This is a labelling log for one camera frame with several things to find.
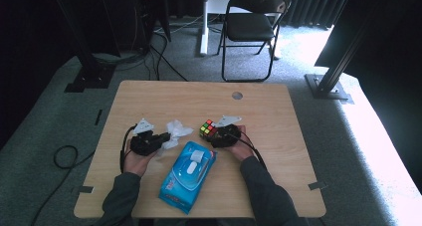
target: chair seat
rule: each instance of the chair seat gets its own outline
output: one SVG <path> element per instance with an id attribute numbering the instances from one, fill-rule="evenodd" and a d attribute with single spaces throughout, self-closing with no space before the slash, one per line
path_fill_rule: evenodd
<path id="1" fill-rule="evenodd" d="M 269 41 L 274 37 L 270 20 L 263 14 L 231 13 L 227 22 L 227 37 L 232 41 Z"/>

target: wet wipes package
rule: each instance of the wet wipes package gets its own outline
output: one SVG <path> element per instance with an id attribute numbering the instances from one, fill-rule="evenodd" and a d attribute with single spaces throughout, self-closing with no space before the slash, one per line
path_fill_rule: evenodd
<path id="1" fill-rule="evenodd" d="M 188 214 L 217 153 L 189 141 L 161 185 L 159 198 Z"/>

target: stand base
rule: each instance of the stand base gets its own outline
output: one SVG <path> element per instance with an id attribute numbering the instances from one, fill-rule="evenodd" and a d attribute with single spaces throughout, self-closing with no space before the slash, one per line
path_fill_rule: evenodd
<path id="1" fill-rule="evenodd" d="M 85 89 L 107 89 L 116 66 L 102 66 L 100 72 L 94 77 L 81 68 L 72 84 L 68 84 L 65 93 L 82 93 Z"/>
<path id="2" fill-rule="evenodd" d="M 335 87 L 329 93 L 319 91 L 317 87 L 322 78 L 323 78 L 323 75 L 313 75 L 313 74 L 305 75 L 305 79 L 307 80 L 308 85 L 310 86 L 311 91 L 313 92 L 314 98 L 327 99 L 327 100 L 348 100 L 349 99 L 349 96 L 347 95 L 347 93 L 344 92 L 344 89 L 342 88 L 340 83 L 337 83 Z"/>

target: hand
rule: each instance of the hand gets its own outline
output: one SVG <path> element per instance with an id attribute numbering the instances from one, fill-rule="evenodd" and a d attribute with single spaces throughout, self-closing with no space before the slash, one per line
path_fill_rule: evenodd
<path id="1" fill-rule="evenodd" d="M 246 131 L 244 125 L 238 125 L 238 129 L 241 132 Z M 243 133 L 241 133 L 240 138 L 246 142 L 249 142 L 249 139 Z M 226 147 L 226 149 L 232 152 L 232 154 L 240 161 L 243 161 L 244 159 L 254 155 L 254 151 L 251 149 L 251 147 L 246 145 L 241 140 L 238 140 L 234 145 L 230 147 Z"/>
<path id="2" fill-rule="evenodd" d="M 123 172 L 130 172 L 142 177 L 146 171 L 149 160 L 157 153 L 151 153 L 148 156 L 136 154 L 130 150 L 130 139 L 126 143 L 126 158 L 124 160 Z"/>

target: sleeve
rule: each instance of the sleeve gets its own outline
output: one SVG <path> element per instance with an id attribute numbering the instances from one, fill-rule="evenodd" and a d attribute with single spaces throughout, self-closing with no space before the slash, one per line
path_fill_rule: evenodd
<path id="1" fill-rule="evenodd" d="M 255 156 L 244 159 L 240 170 L 257 225 L 309 225 L 305 218 L 298 216 L 289 193 L 274 182 Z"/>
<path id="2" fill-rule="evenodd" d="M 103 217 L 95 226 L 133 225 L 131 211 L 139 194 L 140 177 L 123 173 L 114 179 L 111 192 L 103 203 Z"/>

